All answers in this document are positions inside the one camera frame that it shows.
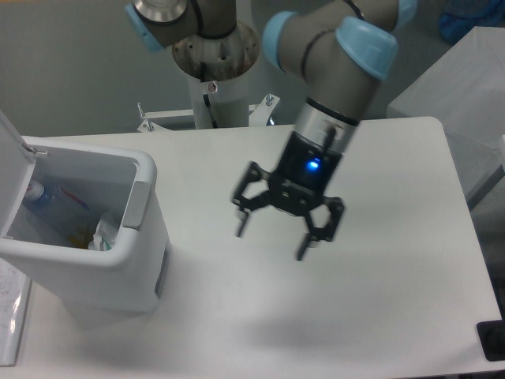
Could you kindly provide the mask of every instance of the white trash bin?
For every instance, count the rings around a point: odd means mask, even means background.
[[[159,301],[170,240],[156,165],[133,150],[21,137],[0,111],[0,258],[67,302],[148,312]],[[108,251],[42,244],[21,205],[31,178],[77,191],[121,220]]]

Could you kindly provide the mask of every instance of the white table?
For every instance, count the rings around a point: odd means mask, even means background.
[[[391,378],[505,368],[475,325],[499,319],[465,198],[433,118],[363,122],[327,189],[346,203],[335,242],[294,253],[302,219],[231,192],[270,170],[290,127],[68,137],[149,152],[174,245],[153,314],[32,291],[17,366],[0,377]]]

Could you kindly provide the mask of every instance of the metal bracket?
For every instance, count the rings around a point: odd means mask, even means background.
[[[142,104],[137,103],[137,107],[139,109],[140,119],[143,120],[142,124],[145,124],[147,126],[149,132],[154,132],[155,128],[151,123],[151,119],[144,113],[144,110],[142,109]]]
[[[249,126],[265,126],[275,125],[275,116],[273,112],[280,104],[281,99],[272,94],[266,95],[261,103],[249,105]],[[140,119],[142,123],[137,130],[142,133],[170,131],[170,129],[163,128],[156,122],[162,125],[165,124],[184,124],[193,123],[194,113],[193,109],[182,109],[177,111],[160,111],[160,112],[144,112],[142,104],[137,104]]]

